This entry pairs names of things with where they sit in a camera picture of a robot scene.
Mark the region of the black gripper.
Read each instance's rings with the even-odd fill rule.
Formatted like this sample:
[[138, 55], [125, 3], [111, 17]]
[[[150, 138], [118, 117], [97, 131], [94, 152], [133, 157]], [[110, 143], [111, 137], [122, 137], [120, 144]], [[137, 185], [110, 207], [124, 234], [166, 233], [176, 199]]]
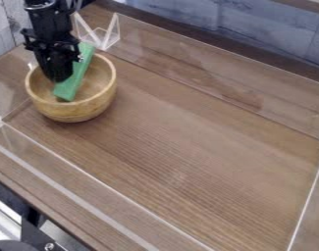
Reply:
[[26, 49], [34, 52], [46, 77], [62, 82], [79, 61], [79, 40], [71, 34], [70, 16], [75, 8], [67, 0], [24, 0], [33, 27], [22, 29]]

